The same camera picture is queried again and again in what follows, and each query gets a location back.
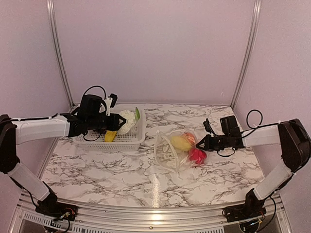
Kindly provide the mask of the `yellow fake corn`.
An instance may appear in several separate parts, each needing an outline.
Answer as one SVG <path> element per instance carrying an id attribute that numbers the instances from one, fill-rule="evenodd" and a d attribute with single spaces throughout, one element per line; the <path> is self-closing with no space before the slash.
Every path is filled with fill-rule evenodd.
<path id="1" fill-rule="evenodd" d="M 105 142 L 113 142 L 114 138 L 116 137 L 117 131 L 106 131 L 104 135 Z"/>
<path id="2" fill-rule="evenodd" d="M 181 151 L 189 151 L 192 148 L 192 144 L 183 136 L 172 136 L 170 142 L 176 149 Z"/>

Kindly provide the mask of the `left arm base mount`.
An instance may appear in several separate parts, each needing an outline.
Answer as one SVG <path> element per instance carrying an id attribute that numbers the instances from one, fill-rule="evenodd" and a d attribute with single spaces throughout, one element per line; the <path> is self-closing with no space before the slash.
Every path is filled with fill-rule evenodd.
<path id="1" fill-rule="evenodd" d="M 77 214 L 77 206 L 59 202 L 57 196 L 50 193 L 43 201 L 37 201 L 35 211 L 58 220 L 62 217 L 69 221 L 74 221 Z"/>

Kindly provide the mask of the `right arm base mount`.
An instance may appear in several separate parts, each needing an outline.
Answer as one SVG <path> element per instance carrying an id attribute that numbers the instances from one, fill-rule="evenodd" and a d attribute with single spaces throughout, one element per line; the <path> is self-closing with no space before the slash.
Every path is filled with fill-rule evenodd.
<path id="1" fill-rule="evenodd" d="M 264 202 L 265 200 L 259 200 L 251 190 L 246 194 L 243 204 L 225 207 L 222 211 L 222 215 L 226 218 L 227 222 L 258 217 L 266 214 Z"/>

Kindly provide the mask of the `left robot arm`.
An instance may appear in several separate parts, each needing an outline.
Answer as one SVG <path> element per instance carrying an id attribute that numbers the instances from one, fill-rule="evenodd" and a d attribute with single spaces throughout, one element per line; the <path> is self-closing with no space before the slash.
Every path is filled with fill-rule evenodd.
<path id="1" fill-rule="evenodd" d="M 0 116 L 0 172 L 37 199 L 36 207 L 51 216 L 61 212 L 61 204 L 51 188 L 41 181 L 18 154 L 27 146 L 42 146 L 54 139 L 86 136 L 90 131 L 118 131 L 126 119 L 111 112 L 116 94 L 103 97 L 85 91 L 71 112 L 43 117 Z"/>

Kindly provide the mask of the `white plastic basket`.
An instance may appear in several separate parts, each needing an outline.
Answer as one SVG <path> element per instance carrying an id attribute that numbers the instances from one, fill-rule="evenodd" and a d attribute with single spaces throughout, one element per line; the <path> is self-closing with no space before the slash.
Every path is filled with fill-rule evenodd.
<path id="1" fill-rule="evenodd" d="M 95 131 L 89 131 L 86 136 L 80 135 L 74 137 L 73 142 L 81 148 L 89 151 L 104 151 L 104 152 L 120 152 L 120 151 L 137 151 L 145 140 L 146 134 L 146 116 L 141 107 L 119 107 L 114 112 L 127 118 L 125 111 L 131 111 L 133 114 L 139 114 L 135 117 L 135 125 L 132 127 L 129 124 L 110 133 L 109 136 L 114 136 L 111 142 L 106 141 L 105 134 L 100 134 Z"/>

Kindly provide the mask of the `orange fake pumpkin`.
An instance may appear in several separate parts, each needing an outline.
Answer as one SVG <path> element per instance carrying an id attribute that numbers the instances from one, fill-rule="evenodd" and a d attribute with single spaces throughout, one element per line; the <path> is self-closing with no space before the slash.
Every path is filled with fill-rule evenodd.
<path id="1" fill-rule="evenodd" d="M 189 132 L 185 132 L 184 136 L 186 137 L 186 139 L 192 144 L 195 145 L 196 144 L 196 138 L 195 135 Z"/>

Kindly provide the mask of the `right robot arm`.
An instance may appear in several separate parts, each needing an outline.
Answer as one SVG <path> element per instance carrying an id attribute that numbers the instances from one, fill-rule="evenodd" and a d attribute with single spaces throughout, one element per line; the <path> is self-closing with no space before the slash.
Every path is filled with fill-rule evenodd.
<path id="1" fill-rule="evenodd" d="M 220 153 L 225 149 L 237 151 L 251 148 L 263 149 L 269 155 L 274 153 L 274 167 L 264 179 L 245 196 L 241 206 L 244 217 L 252 217 L 260 205 L 276 191 L 282 189 L 311 158 L 311 138 L 300 119 L 263 124 L 241 130 L 234 115 L 220 119 L 221 134 L 216 133 L 206 119 L 203 123 L 207 132 L 196 147 L 208 152 Z"/>

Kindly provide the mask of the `white fake cauliflower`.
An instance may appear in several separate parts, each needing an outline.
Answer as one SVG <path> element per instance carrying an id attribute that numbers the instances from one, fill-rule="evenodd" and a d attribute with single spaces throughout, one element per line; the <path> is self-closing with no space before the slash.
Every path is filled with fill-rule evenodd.
<path id="1" fill-rule="evenodd" d="M 126 123 L 118 130 L 118 134 L 128 133 L 139 121 L 140 111 L 136 107 L 135 110 L 122 110 L 120 116 L 126 119 Z"/>

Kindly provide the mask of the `clear zip top bag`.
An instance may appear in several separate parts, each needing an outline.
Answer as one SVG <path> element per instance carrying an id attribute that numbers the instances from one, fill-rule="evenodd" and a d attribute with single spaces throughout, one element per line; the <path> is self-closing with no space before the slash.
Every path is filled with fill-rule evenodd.
<path id="1" fill-rule="evenodd" d="M 170 142 L 170 139 L 172 136 L 178 135 L 178 136 L 184 136 L 185 132 L 189 132 L 195 135 L 195 133 L 193 131 L 190 130 L 180 130 L 180 131 L 172 131 L 170 133 L 164 133 L 161 131 L 157 131 L 156 132 L 156 139 L 155 139 L 155 145 L 154 145 L 154 158 L 156 160 L 156 148 L 159 144 L 161 143 L 165 143 L 165 144 L 169 144 L 172 148 L 172 150 L 175 152 L 176 155 L 176 168 L 175 169 L 170 169 L 170 168 L 165 168 L 163 166 L 164 169 L 170 171 L 170 172 L 174 172 L 174 173 L 178 173 L 184 170 L 187 170 L 191 167 L 193 167 L 191 165 L 191 162 L 189 160 L 189 151 L 181 151 L 176 149 Z"/>

